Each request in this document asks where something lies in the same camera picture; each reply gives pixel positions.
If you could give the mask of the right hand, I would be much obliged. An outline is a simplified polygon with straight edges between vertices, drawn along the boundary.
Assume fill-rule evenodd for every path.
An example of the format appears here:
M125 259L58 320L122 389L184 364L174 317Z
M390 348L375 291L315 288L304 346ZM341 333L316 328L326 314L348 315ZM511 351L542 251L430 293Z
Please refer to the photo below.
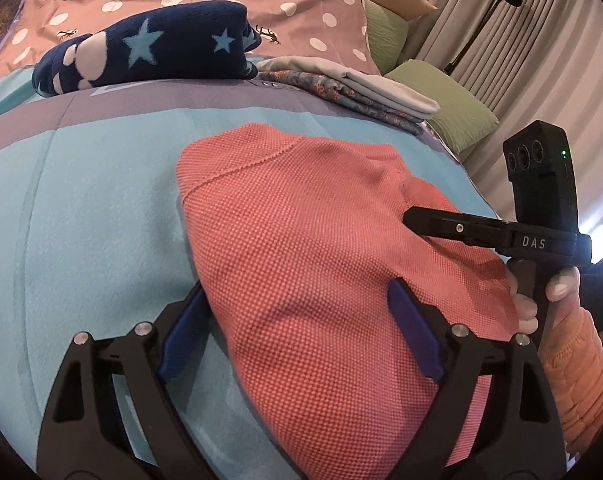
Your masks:
M511 259L507 263L507 284L519 333L532 335L548 322L556 328L580 309L580 274L575 266L560 270L547 282L539 282L533 262Z

